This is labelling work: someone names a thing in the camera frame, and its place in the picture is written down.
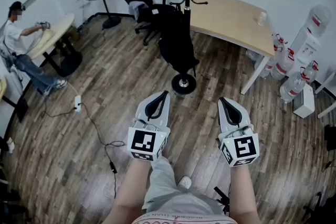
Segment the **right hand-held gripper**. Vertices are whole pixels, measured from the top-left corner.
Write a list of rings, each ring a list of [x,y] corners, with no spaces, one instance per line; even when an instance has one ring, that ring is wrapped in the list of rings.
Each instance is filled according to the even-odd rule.
[[[250,124],[247,110],[236,101],[221,97],[218,101],[221,133],[219,149],[229,167],[251,164],[259,157],[258,134]]]

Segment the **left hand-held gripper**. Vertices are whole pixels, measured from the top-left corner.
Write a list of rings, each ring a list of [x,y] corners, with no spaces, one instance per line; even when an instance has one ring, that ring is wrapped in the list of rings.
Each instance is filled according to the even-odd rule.
[[[155,162],[161,155],[170,128],[166,127],[169,118],[170,93],[166,90],[154,93],[138,106],[135,123],[128,130],[127,150],[135,159]],[[156,121],[161,126],[148,123]]]

